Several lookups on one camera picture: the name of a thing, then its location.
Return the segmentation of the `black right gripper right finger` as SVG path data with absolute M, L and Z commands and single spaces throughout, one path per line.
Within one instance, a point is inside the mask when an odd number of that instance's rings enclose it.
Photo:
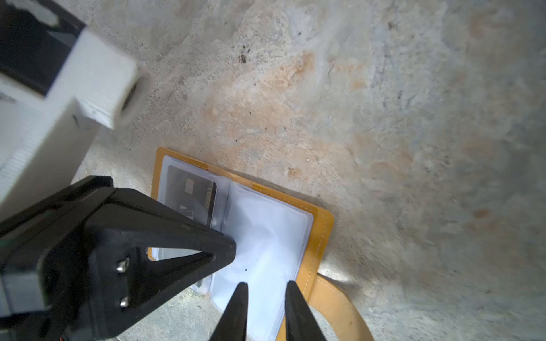
M 284 306 L 287 341 L 326 340 L 295 281 L 287 283 Z

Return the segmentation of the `black VIP card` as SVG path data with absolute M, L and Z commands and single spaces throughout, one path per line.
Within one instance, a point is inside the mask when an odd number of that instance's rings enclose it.
M 199 224 L 210 227 L 217 184 L 175 166 L 166 173 L 164 204 Z

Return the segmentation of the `yellow leather card holder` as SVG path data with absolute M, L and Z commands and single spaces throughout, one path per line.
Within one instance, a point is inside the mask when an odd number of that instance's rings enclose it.
M 235 260 L 193 284 L 194 291 L 224 311 L 235 287 L 247 283 L 247 334 L 252 340 L 285 340 L 284 293 L 295 281 L 338 339 L 372 339 L 349 298 L 318 273 L 334 226 L 328 210 L 165 148 L 156 152 L 152 185 L 153 199 L 162 204 L 169 166 L 217 184 L 209 228 L 236 243 Z

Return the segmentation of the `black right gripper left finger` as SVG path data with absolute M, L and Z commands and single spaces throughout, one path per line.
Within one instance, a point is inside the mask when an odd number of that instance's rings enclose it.
M 246 341 L 248 299 L 248 285 L 245 282 L 240 282 L 211 335 L 210 341 Z

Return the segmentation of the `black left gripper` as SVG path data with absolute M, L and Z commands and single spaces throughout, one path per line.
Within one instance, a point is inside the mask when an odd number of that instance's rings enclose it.
M 88 176 L 1 222 L 1 339 L 110 339 L 229 265 L 235 242 Z

